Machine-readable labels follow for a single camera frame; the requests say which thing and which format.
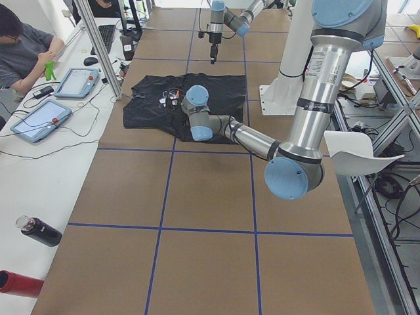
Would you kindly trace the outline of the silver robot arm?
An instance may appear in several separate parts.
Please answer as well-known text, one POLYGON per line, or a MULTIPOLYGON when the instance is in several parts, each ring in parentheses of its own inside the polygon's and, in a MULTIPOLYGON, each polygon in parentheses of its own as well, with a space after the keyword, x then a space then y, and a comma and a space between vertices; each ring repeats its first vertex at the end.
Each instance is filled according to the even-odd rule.
POLYGON ((225 5, 224 1, 212 1, 210 23, 203 32, 209 36, 211 64, 217 61, 218 45, 222 43, 223 26, 230 28, 235 35, 244 37, 255 17, 262 10, 272 7, 274 3, 275 1, 254 1, 237 16, 225 5))
POLYGON ((275 196, 303 197, 323 180, 320 143, 350 56, 382 45, 386 13, 386 1, 299 1, 279 74, 260 93, 273 114, 280 113, 281 102, 290 105, 294 116, 287 139, 280 142, 231 115, 212 114, 201 85, 190 87, 181 103, 192 138, 229 138, 267 161, 264 179, 275 196))

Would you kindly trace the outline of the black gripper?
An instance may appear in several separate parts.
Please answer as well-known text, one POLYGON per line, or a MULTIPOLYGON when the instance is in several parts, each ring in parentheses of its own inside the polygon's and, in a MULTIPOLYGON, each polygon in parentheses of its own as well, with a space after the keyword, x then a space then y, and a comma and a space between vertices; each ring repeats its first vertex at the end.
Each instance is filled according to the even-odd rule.
POLYGON ((209 32, 209 42, 211 45, 210 51, 210 61, 211 64, 214 64, 217 61, 218 55, 218 45, 222 42, 222 33, 221 32, 209 32))

